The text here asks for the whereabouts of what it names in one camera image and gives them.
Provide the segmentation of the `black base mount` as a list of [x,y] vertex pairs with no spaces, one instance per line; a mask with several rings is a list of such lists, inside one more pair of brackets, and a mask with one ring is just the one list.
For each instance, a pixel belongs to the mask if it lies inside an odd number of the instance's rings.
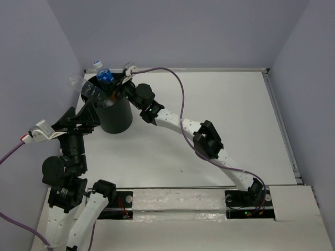
[[258,201],[247,197],[246,192],[239,190],[225,191],[226,218],[234,219],[275,219],[270,190],[264,190]]
[[132,220],[133,191],[117,190],[117,196],[98,216],[99,220]]

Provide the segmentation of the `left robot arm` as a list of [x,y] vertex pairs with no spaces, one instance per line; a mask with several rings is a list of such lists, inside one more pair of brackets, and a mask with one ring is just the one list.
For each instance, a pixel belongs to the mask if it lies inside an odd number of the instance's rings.
[[116,185],[99,180],[81,215],[75,218],[87,186],[87,179],[81,177],[87,172],[83,137],[99,125],[93,103],[87,101],[79,112],[70,107],[51,126],[50,138],[59,140],[62,154],[48,157],[42,165],[42,181],[50,186],[45,233],[48,250],[80,250],[100,213],[115,203]]

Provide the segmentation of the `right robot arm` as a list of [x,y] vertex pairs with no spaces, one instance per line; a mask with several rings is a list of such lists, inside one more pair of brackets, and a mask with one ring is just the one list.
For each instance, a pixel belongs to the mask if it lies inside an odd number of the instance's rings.
[[155,100],[155,94],[148,84],[135,85],[129,73],[115,73],[113,78],[115,91],[123,94],[140,110],[140,117],[146,123],[181,134],[198,157],[226,174],[241,192],[245,204],[253,205],[256,211],[265,208],[264,181],[258,175],[242,169],[232,159],[210,121],[196,122],[169,111]]

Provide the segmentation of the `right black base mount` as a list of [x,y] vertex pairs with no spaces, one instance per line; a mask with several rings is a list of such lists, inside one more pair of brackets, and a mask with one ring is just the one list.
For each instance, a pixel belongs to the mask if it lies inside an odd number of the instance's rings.
[[275,219],[270,190],[264,190],[258,201],[247,197],[246,192],[239,190],[225,191],[226,218],[234,219]]

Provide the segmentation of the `clear long plastic bottle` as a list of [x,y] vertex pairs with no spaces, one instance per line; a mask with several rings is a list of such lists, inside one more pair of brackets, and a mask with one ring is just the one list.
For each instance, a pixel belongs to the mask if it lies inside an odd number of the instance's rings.
[[76,74],[72,75],[69,79],[69,86],[98,106],[110,107],[114,104],[102,89],[90,81],[87,81],[82,76]]

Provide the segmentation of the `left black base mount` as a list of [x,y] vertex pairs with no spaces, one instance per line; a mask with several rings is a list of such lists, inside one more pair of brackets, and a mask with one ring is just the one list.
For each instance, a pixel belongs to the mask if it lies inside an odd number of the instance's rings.
[[99,220],[132,220],[133,191],[117,190],[117,196],[98,216]]

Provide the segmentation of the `orange plastic bottle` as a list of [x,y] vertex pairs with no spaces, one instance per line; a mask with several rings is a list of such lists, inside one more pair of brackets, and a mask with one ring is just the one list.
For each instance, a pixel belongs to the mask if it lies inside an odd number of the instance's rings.
[[112,102],[117,102],[118,98],[117,98],[117,94],[113,93],[110,97]]

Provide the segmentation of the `blue label plastic bottle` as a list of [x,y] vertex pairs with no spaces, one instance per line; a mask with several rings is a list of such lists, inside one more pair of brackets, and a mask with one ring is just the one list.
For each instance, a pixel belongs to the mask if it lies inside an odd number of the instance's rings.
[[93,66],[96,70],[96,77],[103,90],[108,90],[108,87],[113,81],[113,75],[108,68],[105,68],[101,61],[95,61]]

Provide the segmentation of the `black cylindrical bin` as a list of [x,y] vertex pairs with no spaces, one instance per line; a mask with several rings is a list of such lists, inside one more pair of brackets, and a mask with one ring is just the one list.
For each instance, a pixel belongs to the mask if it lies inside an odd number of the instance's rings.
[[[89,80],[95,86],[103,90],[102,86],[94,76]],[[113,85],[110,84],[108,90],[103,90],[110,98],[113,93]],[[84,103],[89,101],[86,97],[81,95]],[[101,129],[109,134],[118,134],[126,131],[132,124],[132,112],[130,103],[125,97],[118,100],[110,107],[101,107],[94,104],[95,111],[98,115],[98,125]]]

